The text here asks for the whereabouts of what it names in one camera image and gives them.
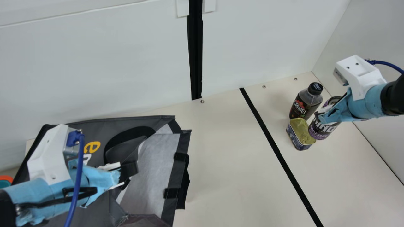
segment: metal screw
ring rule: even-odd
[[[17,213],[17,215],[21,214],[21,207],[19,205],[15,205],[15,212]]]

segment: white table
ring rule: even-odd
[[[245,89],[322,224],[404,226],[404,186],[353,123],[341,123],[307,151],[291,143],[288,113],[311,82],[318,80],[306,73]]]
[[[307,151],[295,149],[285,131],[290,107],[318,81],[312,73],[294,77],[246,91],[322,224],[403,226],[404,186],[354,124],[342,123]],[[182,129],[193,130],[186,210],[176,211],[174,227],[315,226],[241,92],[203,100],[109,116],[176,115]]]
[[[141,114],[176,115],[192,129],[191,183],[174,227],[315,226],[241,92],[203,100]]]

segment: gold can lid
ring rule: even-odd
[[[316,139],[309,134],[309,126],[303,118],[293,118],[289,123],[301,144],[310,145],[316,142]]]

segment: yellow logo letter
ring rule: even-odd
[[[98,141],[89,142],[84,147],[84,153],[87,153],[87,152],[94,153],[98,150],[98,148],[100,148],[100,145],[101,145],[101,143]]]

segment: can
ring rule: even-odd
[[[307,131],[308,125],[303,118],[294,118],[289,122],[286,132],[289,134],[293,145],[299,151],[307,150],[316,140]]]
[[[341,96],[334,96],[326,103],[323,107],[334,105],[336,104],[342,97]],[[322,124],[318,119],[318,112],[314,113],[314,119],[309,125],[309,134],[315,138],[316,140],[323,140],[326,139],[337,127],[341,122],[333,122],[329,124]]]

